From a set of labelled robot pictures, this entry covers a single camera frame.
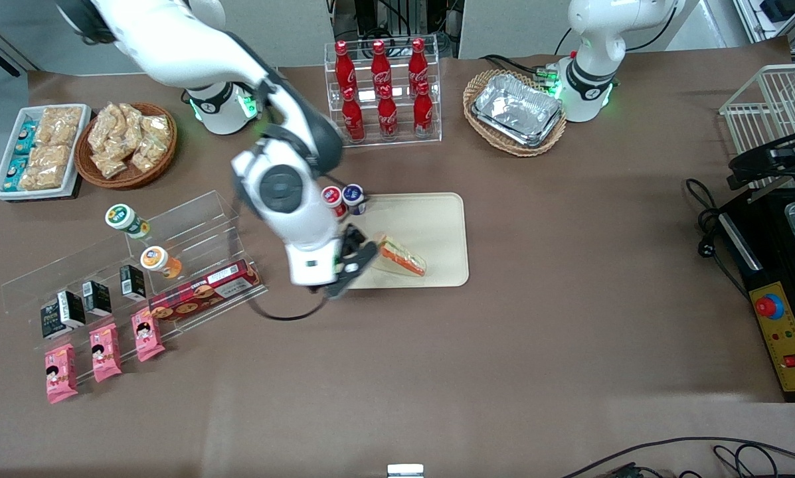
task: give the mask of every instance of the biscuit box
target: biscuit box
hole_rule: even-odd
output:
[[[254,264],[239,260],[199,279],[152,297],[152,317],[174,321],[205,311],[216,303],[253,287],[264,287]]]

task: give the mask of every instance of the beige tray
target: beige tray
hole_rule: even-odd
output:
[[[423,278],[369,268],[351,289],[459,287],[468,280],[465,209],[456,193],[372,196],[361,216],[349,216],[368,237],[386,232],[427,261]]]

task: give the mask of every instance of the brown tabletop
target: brown tabletop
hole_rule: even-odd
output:
[[[27,324],[0,295],[0,476],[382,476],[424,463],[433,478],[554,477],[672,436],[795,450],[795,405],[781,403],[749,306],[695,253],[698,208],[682,193],[695,176],[729,197],[716,109],[759,67],[788,61],[781,40],[631,54],[600,117],[517,159],[463,118],[463,87],[488,64],[445,60],[443,142],[349,149],[334,175],[376,193],[461,194],[467,284],[351,291],[300,323],[239,306],[55,406]],[[284,72],[325,108],[322,69]],[[179,90],[146,76],[35,73],[30,85],[34,105],[164,106],[179,150],[138,191],[0,202],[0,285],[111,236],[112,203],[150,217],[211,190],[233,198],[229,161],[252,134],[208,133]],[[251,212],[240,227],[270,287],[261,306],[315,305],[289,284],[279,239]],[[634,460],[717,469],[704,444]]]

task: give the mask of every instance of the coca-cola bottle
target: coca-cola bottle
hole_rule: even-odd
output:
[[[415,98],[415,136],[430,138],[433,133],[433,100],[430,99],[430,84],[419,82],[418,97]]]
[[[385,85],[377,90],[379,92],[379,133],[386,141],[397,138],[397,105],[391,99],[391,85]]]
[[[382,91],[389,91],[391,97],[391,64],[385,58],[385,43],[382,40],[373,41],[373,61],[371,62],[371,76],[373,77],[373,91],[378,99],[382,99]]]
[[[355,66],[353,61],[347,56],[347,42],[338,40],[335,42],[335,52],[337,60],[335,61],[335,77],[339,81],[339,88],[341,93],[345,91],[352,91],[353,94],[357,91],[357,84],[355,83]]]
[[[418,84],[427,81],[427,57],[424,56],[424,39],[412,40],[412,58],[409,60],[409,97],[415,99]]]
[[[345,103],[341,107],[341,112],[345,116],[345,127],[349,136],[349,142],[360,143],[365,140],[365,124],[361,121],[361,107],[355,102],[355,95],[352,90],[342,92]]]

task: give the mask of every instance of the control panel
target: control panel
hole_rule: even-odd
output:
[[[795,317],[780,282],[749,293],[783,391],[795,391]]]

